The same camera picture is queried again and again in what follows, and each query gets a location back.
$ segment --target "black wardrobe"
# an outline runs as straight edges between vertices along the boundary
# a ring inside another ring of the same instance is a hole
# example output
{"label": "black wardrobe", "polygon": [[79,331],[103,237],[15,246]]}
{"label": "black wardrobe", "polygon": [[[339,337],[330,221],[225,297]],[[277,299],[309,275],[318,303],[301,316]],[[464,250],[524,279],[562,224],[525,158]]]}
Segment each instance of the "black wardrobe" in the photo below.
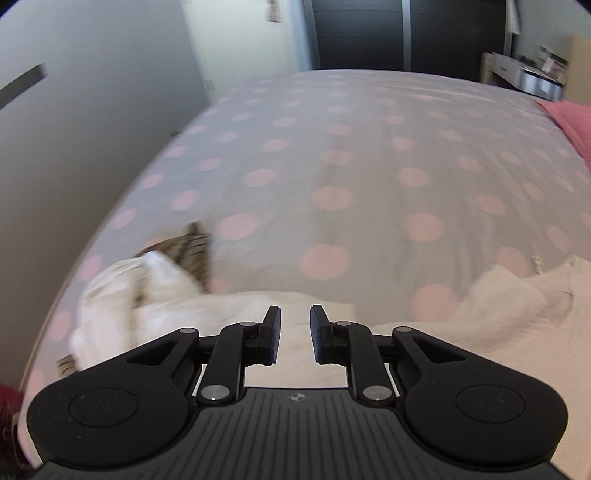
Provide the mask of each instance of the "black wardrobe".
{"label": "black wardrobe", "polygon": [[406,70],[478,81],[508,54],[506,0],[303,0],[317,69]]}

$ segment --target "white bedsheet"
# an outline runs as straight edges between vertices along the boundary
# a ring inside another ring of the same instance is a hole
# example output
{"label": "white bedsheet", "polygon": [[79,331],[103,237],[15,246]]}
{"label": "white bedsheet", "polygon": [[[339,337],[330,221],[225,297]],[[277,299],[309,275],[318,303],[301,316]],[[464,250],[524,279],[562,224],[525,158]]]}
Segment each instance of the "white bedsheet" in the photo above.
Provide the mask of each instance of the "white bedsheet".
{"label": "white bedsheet", "polygon": [[71,353],[89,282],[195,220],[212,233],[216,293],[301,292],[354,304],[368,326],[448,322],[494,264],[526,277],[534,256],[591,260],[589,171],[532,100],[404,72],[250,80],[175,137],[97,232],[47,322],[22,418]]}

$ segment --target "logo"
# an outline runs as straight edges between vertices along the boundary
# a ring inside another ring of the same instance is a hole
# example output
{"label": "logo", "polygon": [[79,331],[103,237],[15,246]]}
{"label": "logo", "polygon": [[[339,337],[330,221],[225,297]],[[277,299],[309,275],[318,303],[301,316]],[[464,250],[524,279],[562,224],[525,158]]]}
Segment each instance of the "logo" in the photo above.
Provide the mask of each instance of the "logo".
{"label": "logo", "polygon": [[306,397],[303,393],[294,393],[293,395],[290,395],[289,398],[291,401],[294,401],[295,403],[299,403],[301,401],[304,401],[305,399],[307,399],[308,397]]}

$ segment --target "pink pillow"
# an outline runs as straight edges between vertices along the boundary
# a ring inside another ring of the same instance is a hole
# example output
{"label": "pink pillow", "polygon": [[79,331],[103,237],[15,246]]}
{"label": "pink pillow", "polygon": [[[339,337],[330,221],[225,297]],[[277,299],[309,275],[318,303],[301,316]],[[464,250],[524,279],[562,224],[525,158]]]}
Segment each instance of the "pink pillow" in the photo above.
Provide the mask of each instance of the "pink pillow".
{"label": "pink pillow", "polygon": [[565,100],[562,102],[536,100],[536,102],[564,131],[591,170],[591,106]]}

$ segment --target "red object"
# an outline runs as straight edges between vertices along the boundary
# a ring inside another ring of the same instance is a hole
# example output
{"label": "red object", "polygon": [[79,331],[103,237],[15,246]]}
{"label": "red object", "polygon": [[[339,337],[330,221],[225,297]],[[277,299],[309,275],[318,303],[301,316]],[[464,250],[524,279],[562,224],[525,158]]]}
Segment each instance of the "red object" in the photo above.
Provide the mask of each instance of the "red object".
{"label": "red object", "polygon": [[30,470],[16,435],[22,392],[0,385],[0,472],[24,473]]}
{"label": "red object", "polygon": [[564,131],[591,170],[591,106],[536,100]]}

